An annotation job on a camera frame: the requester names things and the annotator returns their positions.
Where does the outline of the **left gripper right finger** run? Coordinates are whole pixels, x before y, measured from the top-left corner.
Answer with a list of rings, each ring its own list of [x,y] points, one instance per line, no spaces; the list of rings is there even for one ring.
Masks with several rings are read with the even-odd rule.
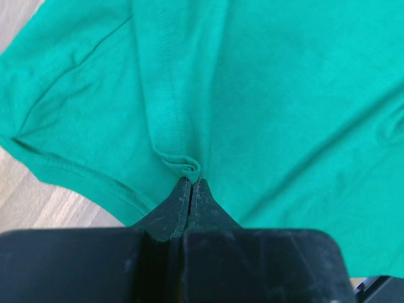
[[[193,186],[182,242],[184,302],[355,302],[337,243],[313,229],[242,229]]]

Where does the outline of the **green t shirt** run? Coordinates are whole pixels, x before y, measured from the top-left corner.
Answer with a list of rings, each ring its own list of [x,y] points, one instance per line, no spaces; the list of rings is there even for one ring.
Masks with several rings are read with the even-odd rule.
[[[46,1],[1,55],[1,146],[132,225],[178,179],[403,276],[402,1]]]

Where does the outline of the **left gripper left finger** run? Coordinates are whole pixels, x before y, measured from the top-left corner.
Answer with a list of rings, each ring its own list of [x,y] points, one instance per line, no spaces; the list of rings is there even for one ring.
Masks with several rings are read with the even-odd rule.
[[[131,227],[1,234],[2,302],[181,302],[181,236],[191,183]]]

